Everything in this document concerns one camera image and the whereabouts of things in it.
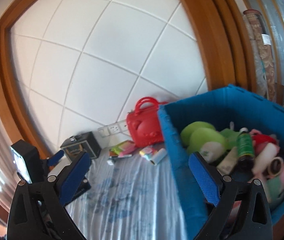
screen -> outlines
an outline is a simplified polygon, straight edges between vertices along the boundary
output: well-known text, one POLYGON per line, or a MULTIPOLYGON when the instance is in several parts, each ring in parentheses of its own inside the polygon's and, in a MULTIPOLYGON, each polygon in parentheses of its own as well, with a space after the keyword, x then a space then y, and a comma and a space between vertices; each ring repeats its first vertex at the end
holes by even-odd
POLYGON ((24 159, 11 147, 11 151, 14 157, 14 163, 17 167, 17 171, 21 174, 21 176, 28 182, 32 183, 31 178, 29 176, 29 172, 27 171, 26 164, 24 159))

bag handle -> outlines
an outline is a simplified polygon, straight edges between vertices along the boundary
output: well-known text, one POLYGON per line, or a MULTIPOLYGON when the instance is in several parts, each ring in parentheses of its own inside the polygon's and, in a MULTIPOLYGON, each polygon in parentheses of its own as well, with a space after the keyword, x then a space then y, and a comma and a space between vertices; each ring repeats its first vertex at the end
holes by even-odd
POLYGON ((141 106, 145 103, 151 103, 151 104, 157 106, 157 109, 158 109, 158 105, 160 105, 159 101, 157 101, 155 98, 144 97, 144 98, 141 98, 139 101, 137 101, 137 104, 135 105, 134 113, 138 114, 141 111, 141 106))

green bottle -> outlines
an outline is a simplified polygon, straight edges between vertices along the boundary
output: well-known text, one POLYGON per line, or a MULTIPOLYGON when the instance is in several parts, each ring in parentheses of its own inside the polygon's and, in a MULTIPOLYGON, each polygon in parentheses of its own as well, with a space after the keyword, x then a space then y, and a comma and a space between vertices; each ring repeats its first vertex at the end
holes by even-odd
POLYGON ((242 128, 236 139, 238 153, 238 167, 242 171, 250 171, 254 166, 254 148, 251 135, 247 128, 242 128))

blue patterned bedsheet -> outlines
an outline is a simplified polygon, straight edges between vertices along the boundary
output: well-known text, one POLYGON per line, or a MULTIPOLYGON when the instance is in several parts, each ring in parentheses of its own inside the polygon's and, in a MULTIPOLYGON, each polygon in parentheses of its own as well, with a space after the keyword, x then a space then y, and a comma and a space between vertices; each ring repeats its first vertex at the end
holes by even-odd
POLYGON ((86 239, 187 239, 171 164, 157 166, 138 154, 106 163, 108 151, 92 161, 92 188, 66 209, 86 239))

blue storage box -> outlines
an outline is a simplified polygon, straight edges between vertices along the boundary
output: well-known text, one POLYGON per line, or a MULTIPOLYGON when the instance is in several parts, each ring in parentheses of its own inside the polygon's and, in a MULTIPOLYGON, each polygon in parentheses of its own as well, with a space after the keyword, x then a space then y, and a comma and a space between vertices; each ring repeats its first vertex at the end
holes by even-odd
MULTIPOLYGON (((189 169, 189 155, 180 140, 183 128, 192 122, 204 121, 221 131, 232 121, 237 131, 247 127, 263 134, 276 134, 284 150, 284 108, 233 85, 160 106, 158 117, 189 239, 197 235, 208 216, 204 195, 189 169)), ((271 212, 273 225, 283 214, 284 201, 271 212)))

